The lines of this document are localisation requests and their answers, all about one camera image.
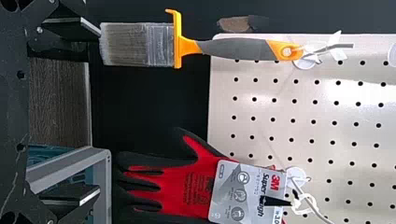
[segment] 3m logo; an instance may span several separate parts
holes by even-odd
[[[273,175],[272,182],[271,182],[271,189],[279,190],[279,184],[280,184],[279,181],[280,181],[280,177],[277,175]]]

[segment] paintbrush handle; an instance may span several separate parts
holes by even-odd
[[[257,38],[224,38],[196,44],[203,54],[235,60],[294,61],[303,56],[300,45]]]
[[[175,68],[181,67],[183,56],[196,53],[250,61],[294,61],[301,59],[304,54],[300,45],[274,40],[254,38],[191,40],[181,33],[181,14],[172,9],[166,9],[166,12],[172,14],[174,19]]]

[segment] white cable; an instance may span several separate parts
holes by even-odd
[[[306,203],[308,203],[309,207],[312,209],[313,213],[320,218],[323,222],[327,223],[327,224],[334,224],[332,221],[330,221],[329,219],[327,219],[325,216],[323,216],[319,210],[318,207],[316,206],[316,201],[311,201],[309,200],[309,198],[313,199],[313,197],[306,197],[307,194],[305,194],[303,192],[303,190],[300,188],[300,186],[298,186],[298,184],[294,181],[295,177],[291,177],[290,180],[293,183],[294,187],[296,188],[297,192],[300,195],[305,195],[304,200],[306,201]]]

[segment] orange handle accent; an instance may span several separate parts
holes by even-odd
[[[175,54],[175,68],[181,68],[182,57],[188,54],[202,53],[195,40],[184,37],[181,33],[181,14],[172,9],[166,9],[167,13],[173,15],[174,19],[174,54]]]
[[[267,40],[267,43],[280,61],[295,61],[301,59],[304,55],[304,50],[298,44],[275,40]]]

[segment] dark background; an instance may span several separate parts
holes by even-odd
[[[261,15],[270,18],[267,33],[386,34],[396,30],[396,1],[383,0],[199,0],[199,1],[87,1],[91,16],[99,21],[170,22],[164,12],[182,13],[183,35],[210,39],[216,22],[231,16]],[[92,48],[93,144],[117,153],[120,150],[162,152],[152,131],[179,126],[206,139],[210,59],[185,57],[183,67],[105,67]],[[142,143],[149,147],[139,147]]]

